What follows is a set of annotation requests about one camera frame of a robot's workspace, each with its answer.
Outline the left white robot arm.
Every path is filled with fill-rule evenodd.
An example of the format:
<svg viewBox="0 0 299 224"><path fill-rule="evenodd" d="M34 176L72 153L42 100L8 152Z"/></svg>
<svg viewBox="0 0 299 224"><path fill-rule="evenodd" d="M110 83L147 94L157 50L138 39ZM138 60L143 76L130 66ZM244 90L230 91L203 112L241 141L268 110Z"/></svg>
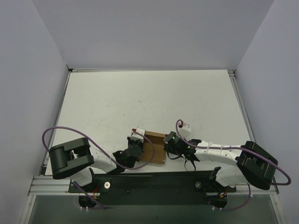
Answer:
<svg viewBox="0 0 299 224"><path fill-rule="evenodd" d="M119 174L133 168L143 153L144 139L127 137L128 148L106 157L101 151L90 149L87 138L79 138L50 149L52 177L55 180L70 178L85 192L94 190L96 181L92 167L107 174Z"/></svg>

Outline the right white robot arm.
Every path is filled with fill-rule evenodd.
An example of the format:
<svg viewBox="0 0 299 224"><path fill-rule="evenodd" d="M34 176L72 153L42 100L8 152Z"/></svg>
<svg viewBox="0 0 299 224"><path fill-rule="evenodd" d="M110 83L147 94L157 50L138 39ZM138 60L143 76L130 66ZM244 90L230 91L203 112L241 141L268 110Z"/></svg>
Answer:
<svg viewBox="0 0 299 224"><path fill-rule="evenodd" d="M164 149L194 164L196 161L211 161L227 165L216 169L213 178L223 187L239 183L269 190L278 161L258 144L247 141L241 146L221 146L201 140L187 142L175 132L164 138Z"/></svg>

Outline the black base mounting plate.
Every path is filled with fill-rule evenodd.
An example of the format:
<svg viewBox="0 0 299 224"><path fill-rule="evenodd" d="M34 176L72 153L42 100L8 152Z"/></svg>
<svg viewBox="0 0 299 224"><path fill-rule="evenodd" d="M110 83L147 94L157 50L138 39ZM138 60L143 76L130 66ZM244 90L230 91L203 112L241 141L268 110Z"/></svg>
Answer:
<svg viewBox="0 0 299 224"><path fill-rule="evenodd" d="M209 196L235 193L213 178L215 171L95 174L83 190L105 206L202 205Z"/></svg>

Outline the aluminium frame rail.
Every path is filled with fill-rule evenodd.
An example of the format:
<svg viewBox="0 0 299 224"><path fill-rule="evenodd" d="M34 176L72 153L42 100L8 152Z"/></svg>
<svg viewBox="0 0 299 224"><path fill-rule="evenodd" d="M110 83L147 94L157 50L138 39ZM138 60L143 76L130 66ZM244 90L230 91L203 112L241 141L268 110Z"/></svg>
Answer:
<svg viewBox="0 0 299 224"><path fill-rule="evenodd" d="M269 190L278 161L252 141L226 70L71 72L46 175L96 204Z"/></svg>

